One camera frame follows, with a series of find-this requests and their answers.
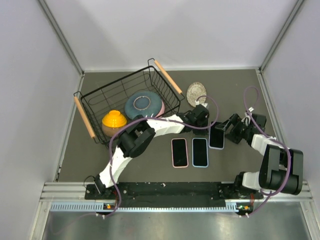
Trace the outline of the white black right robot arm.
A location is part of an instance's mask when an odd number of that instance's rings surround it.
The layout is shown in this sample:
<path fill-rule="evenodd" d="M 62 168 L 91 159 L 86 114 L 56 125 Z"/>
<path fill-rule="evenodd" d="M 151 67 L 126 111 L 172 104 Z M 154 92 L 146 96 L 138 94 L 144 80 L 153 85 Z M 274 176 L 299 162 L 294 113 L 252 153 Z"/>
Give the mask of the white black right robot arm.
<path fill-rule="evenodd" d="M 286 150 L 276 138 L 265 136 L 267 118 L 261 114 L 247 115 L 241 118 L 234 113 L 220 123 L 216 122 L 214 130 L 226 132 L 225 137 L 239 144 L 245 140 L 247 144 L 262 156 L 260 170 L 257 172 L 240 172 L 234 181 L 233 192 L 239 198 L 245 198 L 258 190 L 277 191 L 298 195 L 303 187 L 304 154 L 297 149 Z"/>

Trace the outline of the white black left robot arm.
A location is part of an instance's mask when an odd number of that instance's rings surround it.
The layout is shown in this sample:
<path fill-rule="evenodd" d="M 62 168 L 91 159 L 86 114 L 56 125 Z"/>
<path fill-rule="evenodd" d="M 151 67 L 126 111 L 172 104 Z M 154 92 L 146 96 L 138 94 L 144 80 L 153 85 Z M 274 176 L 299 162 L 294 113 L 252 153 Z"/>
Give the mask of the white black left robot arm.
<path fill-rule="evenodd" d="M 109 152 L 109 163 L 94 179 L 97 194 L 109 198 L 128 163 L 140 156 L 153 138 L 196 130 L 206 131 L 209 128 L 209 116 L 209 110 L 199 104 L 192 111 L 169 117 L 135 117 L 128 126 L 116 132 L 109 142 L 112 144 L 117 138 L 116 147 Z"/>

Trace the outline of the speckled oval dish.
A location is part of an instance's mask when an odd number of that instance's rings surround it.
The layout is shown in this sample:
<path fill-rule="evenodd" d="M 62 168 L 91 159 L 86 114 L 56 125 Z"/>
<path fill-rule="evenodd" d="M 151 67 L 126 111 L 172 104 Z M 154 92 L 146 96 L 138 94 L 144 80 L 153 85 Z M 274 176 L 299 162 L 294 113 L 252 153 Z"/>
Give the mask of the speckled oval dish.
<path fill-rule="evenodd" d="M 192 107 L 195 107 L 195 100 L 206 98 L 206 95 L 207 91 L 205 86 L 200 82 L 193 82 L 187 89 L 186 99 Z"/>

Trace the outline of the pink plate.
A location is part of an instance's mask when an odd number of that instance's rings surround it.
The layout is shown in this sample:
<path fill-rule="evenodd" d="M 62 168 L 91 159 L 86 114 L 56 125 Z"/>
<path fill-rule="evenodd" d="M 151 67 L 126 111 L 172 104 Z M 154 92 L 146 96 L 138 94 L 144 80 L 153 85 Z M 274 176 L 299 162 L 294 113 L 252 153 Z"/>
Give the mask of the pink plate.
<path fill-rule="evenodd" d="M 161 109 L 160 109 L 159 113 L 156 115 L 156 117 L 157 118 L 160 117 L 161 115 L 164 114 L 164 112 L 165 112 L 165 104 L 163 101 L 161 101 Z"/>

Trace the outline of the blue glazed ceramic plate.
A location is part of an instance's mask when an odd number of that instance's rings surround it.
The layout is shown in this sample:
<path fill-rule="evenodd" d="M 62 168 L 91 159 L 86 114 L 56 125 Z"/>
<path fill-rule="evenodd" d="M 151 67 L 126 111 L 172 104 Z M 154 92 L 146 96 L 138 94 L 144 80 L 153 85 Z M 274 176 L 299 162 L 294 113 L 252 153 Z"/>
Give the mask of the blue glazed ceramic plate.
<path fill-rule="evenodd" d="M 161 97 L 152 91 L 139 91 L 128 98 L 124 112 L 131 120 L 138 115 L 156 117 L 162 107 L 162 101 Z"/>

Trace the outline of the yellow ribbed bowl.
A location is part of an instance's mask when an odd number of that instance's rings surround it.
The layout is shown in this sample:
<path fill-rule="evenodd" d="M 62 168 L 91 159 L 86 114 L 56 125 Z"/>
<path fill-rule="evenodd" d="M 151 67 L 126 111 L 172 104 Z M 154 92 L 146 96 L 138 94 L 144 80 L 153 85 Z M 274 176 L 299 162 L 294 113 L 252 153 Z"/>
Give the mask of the yellow ribbed bowl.
<path fill-rule="evenodd" d="M 102 124 L 109 128 L 121 128 L 127 124 L 127 119 L 120 111 L 111 110 L 102 118 Z"/>

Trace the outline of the brown speckled bowl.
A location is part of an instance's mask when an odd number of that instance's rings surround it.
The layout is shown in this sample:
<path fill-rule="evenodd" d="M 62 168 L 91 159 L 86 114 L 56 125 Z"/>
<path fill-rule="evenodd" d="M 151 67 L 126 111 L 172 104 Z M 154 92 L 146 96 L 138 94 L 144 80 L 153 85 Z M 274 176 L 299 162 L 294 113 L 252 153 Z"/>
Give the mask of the brown speckled bowl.
<path fill-rule="evenodd" d="M 120 124 L 116 126 L 107 126 L 105 124 L 101 124 L 102 126 L 102 132 L 108 136 L 108 137 L 113 137 L 120 129 L 126 126 L 126 124 Z"/>

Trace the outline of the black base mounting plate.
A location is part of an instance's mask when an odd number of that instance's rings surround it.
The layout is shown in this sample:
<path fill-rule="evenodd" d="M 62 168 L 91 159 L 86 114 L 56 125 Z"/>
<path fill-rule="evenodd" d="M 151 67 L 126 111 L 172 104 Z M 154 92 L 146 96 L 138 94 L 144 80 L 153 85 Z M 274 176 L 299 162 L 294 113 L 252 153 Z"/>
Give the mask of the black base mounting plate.
<path fill-rule="evenodd" d="M 223 207 L 225 200 L 248 200 L 232 183 L 221 182 L 120 182 L 122 208 Z"/>

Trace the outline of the aluminium slotted rail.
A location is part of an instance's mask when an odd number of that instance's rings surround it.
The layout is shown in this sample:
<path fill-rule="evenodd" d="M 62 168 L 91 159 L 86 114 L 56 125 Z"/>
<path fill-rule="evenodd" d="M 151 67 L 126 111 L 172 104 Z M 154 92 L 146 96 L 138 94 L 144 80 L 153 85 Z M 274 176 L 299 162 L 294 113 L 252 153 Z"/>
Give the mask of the aluminium slotted rail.
<path fill-rule="evenodd" d="M 237 205 L 235 202 L 226 202 L 225 206 L 213 207 L 119 207 L 116 212 L 135 213 L 238 213 L 239 211 L 250 211 L 251 205 Z M 114 210 L 110 203 L 103 202 L 53 202 L 51 212 L 98 212 L 111 213 Z"/>

